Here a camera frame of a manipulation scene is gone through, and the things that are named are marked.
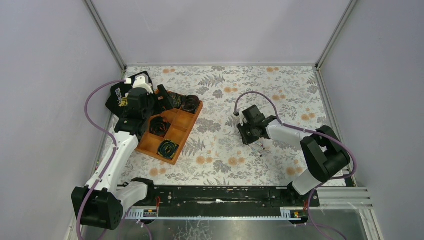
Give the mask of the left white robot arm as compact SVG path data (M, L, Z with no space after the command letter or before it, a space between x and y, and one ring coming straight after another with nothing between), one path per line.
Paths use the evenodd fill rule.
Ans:
M127 106L114 131L108 133L112 144L97 171L83 187L75 187L71 200L77 223L106 230L115 230L125 213L140 201L154 200L154 183L136 179L118 189L118 181L131 154L148 130L148 121L174 107L174 100L160 84L152 91L148 84L133 86L128 92Z

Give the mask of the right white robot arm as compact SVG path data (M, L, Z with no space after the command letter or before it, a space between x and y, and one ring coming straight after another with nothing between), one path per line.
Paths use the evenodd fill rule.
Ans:
M244 145L267 139L301 149L307 169L288 185L295 195L306 195L351 163L346 147L327 125L316 130L301 128L274 115L266 117L256 105L236 110L234 115L239 118L237 129Z

